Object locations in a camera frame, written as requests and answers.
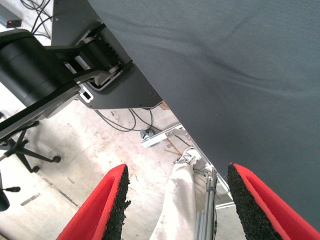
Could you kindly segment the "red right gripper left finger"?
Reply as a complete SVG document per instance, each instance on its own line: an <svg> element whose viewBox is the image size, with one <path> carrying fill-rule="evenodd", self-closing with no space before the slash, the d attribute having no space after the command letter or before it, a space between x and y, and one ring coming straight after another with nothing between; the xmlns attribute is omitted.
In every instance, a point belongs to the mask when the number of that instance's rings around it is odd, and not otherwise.
<svg viewBox="0 0 320 240"><path fill-rule="evenodd" d="M126 218L129 171L126 164L112 168L95 187L58 240L120 240Z"/></svg>

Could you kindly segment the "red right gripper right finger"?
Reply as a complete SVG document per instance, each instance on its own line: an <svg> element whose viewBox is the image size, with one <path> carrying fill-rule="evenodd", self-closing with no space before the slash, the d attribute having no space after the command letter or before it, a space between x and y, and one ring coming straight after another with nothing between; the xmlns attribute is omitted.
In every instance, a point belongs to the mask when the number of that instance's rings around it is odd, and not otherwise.
<svg viewBox="0 0 320 240"><path fill-rule="evenodd" d="M318 240L320 232L248 168L230 163L227 184L248 240Z"/></svg>

